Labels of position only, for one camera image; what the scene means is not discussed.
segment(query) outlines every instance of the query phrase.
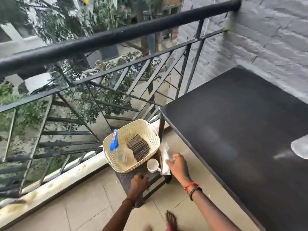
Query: painted brick wall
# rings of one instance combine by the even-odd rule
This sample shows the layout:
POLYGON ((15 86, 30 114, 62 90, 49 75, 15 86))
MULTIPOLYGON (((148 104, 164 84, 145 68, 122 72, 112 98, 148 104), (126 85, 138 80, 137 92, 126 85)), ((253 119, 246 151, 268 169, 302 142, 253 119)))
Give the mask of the painted brick wall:
MULTIPOLYGON (((184 0, 182 11, 213 1, 184 0)), ((227 19, 229 32, 205 41, 190 90, 241 64, 308 103, 308 0, 243 0, 238 14, 227 19)), ((206 32, 221 29, 224 21, 225 14, 210 18, 206 32)), ((197 25, 181 26, 178 43, 193 38, 197 25)), ((197 47, 192 46, 183 84, 197 47)))

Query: plastic basket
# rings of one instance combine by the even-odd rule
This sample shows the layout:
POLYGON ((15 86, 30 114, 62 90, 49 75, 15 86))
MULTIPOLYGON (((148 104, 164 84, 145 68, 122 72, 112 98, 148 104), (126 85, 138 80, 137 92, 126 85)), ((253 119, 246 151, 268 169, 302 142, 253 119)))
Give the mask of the plastic basket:
POLYGON ((112 134, 105 138, 103 149, 110 166, 119 173, 128 173, 148 161, 156 153, 160 145, 157 131, 151 128, 147 121, 142 119, 133 121, 118 129, 119 148, 126 155, 126 163, 120 163, 114 156, 114 153, 110 151, 111 139, 112 134), (134 158, 133 151, 126 146, 126 143, 136 135, 140 135, 150 147, 148 155, 139 162, 134 158))

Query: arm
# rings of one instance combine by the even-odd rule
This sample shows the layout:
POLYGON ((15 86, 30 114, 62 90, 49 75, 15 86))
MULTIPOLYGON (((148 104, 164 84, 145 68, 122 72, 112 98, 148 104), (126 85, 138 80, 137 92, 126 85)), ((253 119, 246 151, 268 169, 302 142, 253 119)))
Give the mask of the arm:
POLYGON ((136 174, 131 180, 131 188, 127 198, 123 201, 122 205, 105 225, 102 231, 123 231, 138 196, 143 191, 148 190, 148 188, 148 176, 143 176, 140 173, 136 174))
MULTIPOLYGON (((188 173, 187 162, 180 154, 174 154, 173 159, 174 163, 167 160, 167 164, 169 165, 172 174, 178 179, 183 187, 186 187, 190 182, 192 182, 188 173)), ((194 188, 196 188, 196 185, 189 186, 188 194, 194 188)), ((192 198, 212 231, 241 231, 200 190, 196 190, 192 194, 192 198)))

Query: plaid cloth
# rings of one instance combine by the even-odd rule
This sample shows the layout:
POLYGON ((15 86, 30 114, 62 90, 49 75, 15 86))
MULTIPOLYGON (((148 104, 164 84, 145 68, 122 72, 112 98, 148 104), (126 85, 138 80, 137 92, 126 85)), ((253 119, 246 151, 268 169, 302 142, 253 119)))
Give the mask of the plaid cloth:
POLYGON ((133 151, 134 158, 137 162, 145 158, 150 150, 148 143, 141 138, 140 135, 136 135, 133 139, 129 140, 126 145, 133 151))

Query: hand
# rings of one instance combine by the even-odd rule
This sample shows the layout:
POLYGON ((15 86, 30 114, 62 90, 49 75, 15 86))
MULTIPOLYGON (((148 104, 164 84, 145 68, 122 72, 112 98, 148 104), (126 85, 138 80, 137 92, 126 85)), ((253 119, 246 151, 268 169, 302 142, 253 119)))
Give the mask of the hand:
POLYGON ((136 174, 131 180, 131 188, 129 189, 127 198, 136 202, 138 196, 150 187, 149 177, 141 173, 136 174))
POLYGON ((188 173, 187 161, 179 153, 174 154, 172 157, 174 163, 172 163, 170 160, 166 160, 166 163, 175 178, 181 183, 183 187, 186 187, 189 183, 192 182, 188 173))

